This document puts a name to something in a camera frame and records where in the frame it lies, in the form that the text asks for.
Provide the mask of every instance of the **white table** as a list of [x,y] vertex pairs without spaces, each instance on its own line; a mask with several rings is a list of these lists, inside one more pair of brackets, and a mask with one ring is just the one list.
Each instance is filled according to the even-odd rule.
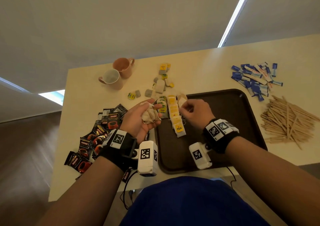
[[[314,115],[320,116],[320,35],[309,35],[290,39],[258,42],[238,46],[200,50],[167,56],[138,59],[135,61],[133,75],[124,81],[122,90],[110,90],[98,82],[97,78],[112,64],[70,69],[67,77],[66,92],[59,128],[58,146],[55,154],[54,171],[50,186],[49,201],[57,200],[78,177],[64,161],[69,151],[77,151],[79,138],[93,127],[98,112],[103,108],[115,107],[119,103],[127,109],[146,99],[144,92],[151,89],[159,64],[172,64],[168,75],[173,79],[175,87],[167,88],[166,95],[183,92],[185,94],[201,93],[214,90],[240,89],[248,95],[248,99],[258,124],[262,123],[260,114],[265,110],[268,98],[258,102],[256,97],[249,96],[247,90],[232,80],[232,65],[260,62],[277,62],[277,81],[283,87],[274,85],[273,94],[294,103]],[[142,96],[129,100],[130,91],[140,90]],[[295,165],[320,162],[319,124],[314,131],[315,137],[302,145],[300,150],[294,143],[268,144],[268,150]],[[228,176],[226,168],[194,171],[184,174],[167,175],[160,172],[156,177],[135,175],[131,178],[127,190],[144,188],[148,185],[181,176],[191,175],[204,178]],[[118,191],[122,191],[122,182]]]

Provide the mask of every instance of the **black tray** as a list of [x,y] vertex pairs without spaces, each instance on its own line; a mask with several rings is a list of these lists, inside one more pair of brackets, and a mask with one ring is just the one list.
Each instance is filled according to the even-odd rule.
[[[242,137],[267,150],[257,121],[251,110],[247,96],[238,89],[220,90],[187,95],[188,99],[203,99],[208,102],[217,118],[226,119],[239,129]],[[186,135],[177,138],[169,119],[162,119],[156,128],[159,150],[159,167],[167,174],[177,174],[198,170],[190,154],[189,146],[195,142],[204,143],[202,131],[197,131],[186,121]],[[209,153],[211,168],[231,166],[224,154]]]

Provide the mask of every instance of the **white mug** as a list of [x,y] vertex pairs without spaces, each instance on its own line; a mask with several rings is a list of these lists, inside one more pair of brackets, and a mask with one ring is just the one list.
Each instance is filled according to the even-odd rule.
[[102,77],[98,78],[99,82],[110,85],[115,90],[120,90],[123,87],[122,79],[118,70],[110,69],[106,71]]

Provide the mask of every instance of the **hand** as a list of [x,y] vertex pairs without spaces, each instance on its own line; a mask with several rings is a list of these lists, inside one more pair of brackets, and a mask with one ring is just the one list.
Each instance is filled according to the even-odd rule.
[[[151,104],[154,103],[154,99],[148,99],[140,103],[143,103],[146,101]],[[120,127],[120,130],[126,131],[131,136],[136,138],[138,144],[143,142],[149,130],[151,130],[152,128],[155,128],[161,123],[161,121],[156,121],[150,124],[143,123],[141,116],[143,112],[148,110],[149,104],[145,103],[143,105],[140,105],[140,103],[136,104],[134,107],[132,107],[130,110],[127,111]],[[156,109],[160,109],[161,107],[162,107],[162,104],[155,105]]]
[[215,118],[209,104],[202,99],[188,99],[179,111],[191,125],[201,130]]

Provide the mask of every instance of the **floor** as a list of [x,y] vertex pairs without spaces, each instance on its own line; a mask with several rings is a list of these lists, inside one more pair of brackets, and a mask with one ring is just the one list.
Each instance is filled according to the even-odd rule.
[[[0,123],[0,222],[29,226],[54,203],[48,203],[54,151],[61,112]],[[320,179],[320,164],[302,166]],[[271,225],[286,225],[262,202],[240,176],[233,183],[236,192]],[[227,183],[232,176],[223,178]],[[117,193],[104,225],[119,225],[126,214]],[[126,204],[131,201],[126,194]]]

